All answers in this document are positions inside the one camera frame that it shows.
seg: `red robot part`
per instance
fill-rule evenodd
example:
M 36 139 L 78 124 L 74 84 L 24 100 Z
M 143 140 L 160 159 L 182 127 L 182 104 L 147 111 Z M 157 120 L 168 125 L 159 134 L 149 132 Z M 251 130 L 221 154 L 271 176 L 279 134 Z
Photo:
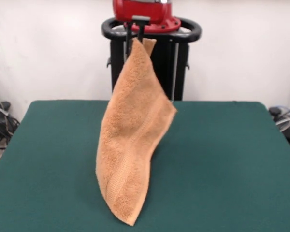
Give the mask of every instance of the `red robot part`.
M 172 16 L 172 4 L 164 4 L 167 7 L 167 11 L 163 17 L 163 21 L 158 24 L 150 24 L 145 26 L 145 33 L 168 33 L 177 31 L 181 26 L 181 21 L 178 18 Z M 139 26 L 133 25 L 133 31 L 139 31 Z
M 167 5 L 155 0 L 113 0 L 116 20 L 126 23 L 143 18 L 149 24 L 159 24 L 167 13 Z

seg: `table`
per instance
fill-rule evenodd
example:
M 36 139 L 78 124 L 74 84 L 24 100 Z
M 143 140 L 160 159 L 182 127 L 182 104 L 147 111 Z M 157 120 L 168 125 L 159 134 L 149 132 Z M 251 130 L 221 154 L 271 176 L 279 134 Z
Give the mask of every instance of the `table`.
M 0 232 L 290 232 L 290 146 L 257 102 L 175 102 L 134 227 L 100 194 L 106 101 L 36 101 L 0 161 Z

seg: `black metal frame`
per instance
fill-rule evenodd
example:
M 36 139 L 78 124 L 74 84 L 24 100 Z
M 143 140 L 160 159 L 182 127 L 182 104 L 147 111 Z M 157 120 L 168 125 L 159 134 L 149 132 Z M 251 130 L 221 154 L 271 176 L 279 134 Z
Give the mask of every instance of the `black metal frame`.
M 181 101 L 183 99 L 185 73 L 189 56 L 188 43 L 198 40 L 202 32 L 201 27 L 197 23 L 187 19 L 180 19 L 182 21 L 181 26 L 188 28 L 191 32 L 179 30 L 171 33 L 145 35 L 145 38 L 157 40 L 151 60 L 163 90 L 168 98 L 174 101 Z M 119 25 L 122 24 L 115 21 L 114 18 L 106 20 L 102 25 L 103 35 L 111 40 L 110 64 L 112 66 L 112 89 L 115 87 L 125 62 L 124 42 L 127 38 L 127 33 L 124 29 L 112 29 Z

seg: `terry cloth towel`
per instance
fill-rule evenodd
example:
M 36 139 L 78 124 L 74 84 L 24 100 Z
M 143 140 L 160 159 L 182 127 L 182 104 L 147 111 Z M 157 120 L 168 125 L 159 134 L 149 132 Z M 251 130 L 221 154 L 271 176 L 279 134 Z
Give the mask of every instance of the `terry cloth towel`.
M 102 196 L 113 214 L 130 226 L 147 195 L 152 154 L 176 113 L 149 57 L 155 43 L 133 39 L 102 120 L 96 158 Z

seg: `white backdrop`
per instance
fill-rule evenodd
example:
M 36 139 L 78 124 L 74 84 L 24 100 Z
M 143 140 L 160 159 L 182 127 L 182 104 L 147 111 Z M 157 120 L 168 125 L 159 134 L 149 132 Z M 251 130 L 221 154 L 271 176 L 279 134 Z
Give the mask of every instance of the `white backdrop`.
M 290 0 L 174 0 L 198 22 L 185 100 L 290 107 Z M 22 119 L 37 99 L 109 99 L 111 0 L 0 0 L 0 99 Z

